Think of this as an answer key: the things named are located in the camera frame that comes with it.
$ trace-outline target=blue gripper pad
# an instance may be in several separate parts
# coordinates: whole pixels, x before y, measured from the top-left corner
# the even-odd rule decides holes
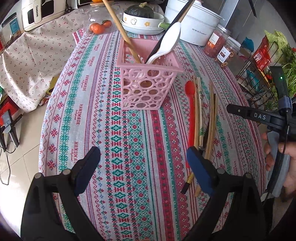
[[[100,160],[100,149],[96,146],[93,146],[83,159],[76,162],[71,171],[75,196],[84,193]]]
[[[186,157],[202,191],[212,196],[213,184],[217,178],[215,167],[209,160],[204,159],[195,147],[188,148]]]

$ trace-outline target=patterned tablecloth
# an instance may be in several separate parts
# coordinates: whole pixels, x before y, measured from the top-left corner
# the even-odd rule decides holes
[[[130,34],[131,37],[145,37]],[[229,103],[247,105],[228,68],[221,68],[198,46],[180,41],[175,49],[184,68],[158,111],[120,108],[116,67],[120,34],[84,35],[51,95],[44,118],[39,170],[46,176],[72,168],[92,146],[102,156],[89,186],[78,198],[106,240],[181,240],[209,197],[194,198],[196,184],[180,190],[185,167],[189,103],[184,86],[194,74],[202,79],[204,127],[209,120],[209,81],[218,96],[217,126],[211,161],[228,173],[253,174],[259,193],[265,187],[264,157],[254,122],[228,114]],[[60,217],[72,231],[61,200]],[[227,217],[231,197],[217,223]]]

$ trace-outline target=glass jar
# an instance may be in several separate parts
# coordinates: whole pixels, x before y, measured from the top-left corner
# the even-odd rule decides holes
[[[121,19],[123,8],[119,4],[113,4],[111,6],[117,15],[118,19]],[[107,34],[117,30],[117,27],[108,12],[105,5],[92,6],[91,11],[84,16],[84,29],[88,34]]]
[[[215,58],[215,61],[223,68],[228,65],[229,61],[238,54],[240,50],[240,43],[235,39],[228,37],[223,48]]]
[[[211,58],[215,58],[224,46],[229,34],[229,30],[218,24],[204,48],[204,53]]]

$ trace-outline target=white spoon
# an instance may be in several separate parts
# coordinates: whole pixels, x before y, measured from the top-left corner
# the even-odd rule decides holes
[[[172,51],[178,44],[181,35],[181,23],[174,23],[173,26],[167,30],[163,40],[161,41],[159,51],[152,55],[147,64],[152,64],[154,60]]]

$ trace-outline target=red spoon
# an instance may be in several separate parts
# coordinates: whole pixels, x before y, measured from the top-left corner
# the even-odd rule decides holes
[[[188,147],[194,146],[194,129],[195,129],[195,110],[194,110],[194,94],[195,86],[192,81],[187,81],[185,85],[185,94],[189,99],[189,136],[188,136]]]

